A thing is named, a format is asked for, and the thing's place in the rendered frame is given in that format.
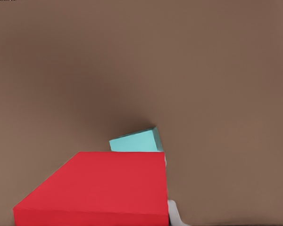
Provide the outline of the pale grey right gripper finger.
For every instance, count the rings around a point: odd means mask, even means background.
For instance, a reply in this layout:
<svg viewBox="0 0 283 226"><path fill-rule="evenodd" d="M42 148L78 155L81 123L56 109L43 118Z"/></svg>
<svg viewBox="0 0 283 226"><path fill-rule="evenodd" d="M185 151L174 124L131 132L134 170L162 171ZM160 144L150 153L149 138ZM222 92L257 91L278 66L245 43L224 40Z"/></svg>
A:
<svg viewBox="0 0 283 226"><path fill-rule="evenodd" d="M174 200L167 200L168 203L168 214L170 226L188 226L181 220L179 211L177 209L176 202Z"/></svg>

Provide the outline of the red wooden cube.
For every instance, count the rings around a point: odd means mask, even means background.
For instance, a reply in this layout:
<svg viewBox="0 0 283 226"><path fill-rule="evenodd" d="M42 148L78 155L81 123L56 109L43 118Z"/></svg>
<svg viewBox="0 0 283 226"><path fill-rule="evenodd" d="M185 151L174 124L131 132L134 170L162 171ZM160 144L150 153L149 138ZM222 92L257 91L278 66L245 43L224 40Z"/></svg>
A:
<svg viewBox="0 0 283 226"><path fill-rule="evenodd" d="M163 152L79 152L13 208L15 226L168 226Z"/></svg>

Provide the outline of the blue wooden cube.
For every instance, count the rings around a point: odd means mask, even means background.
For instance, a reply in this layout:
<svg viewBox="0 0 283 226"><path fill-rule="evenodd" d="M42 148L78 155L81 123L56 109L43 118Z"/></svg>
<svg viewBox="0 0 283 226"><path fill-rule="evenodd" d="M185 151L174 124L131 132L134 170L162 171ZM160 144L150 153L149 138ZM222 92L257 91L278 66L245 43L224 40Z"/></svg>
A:
<svg viewBox="0 0 283 226"><path fill-rule="evenodd" d="M114 152L163 152L157 127L125 134L109 141Z"/></svg>

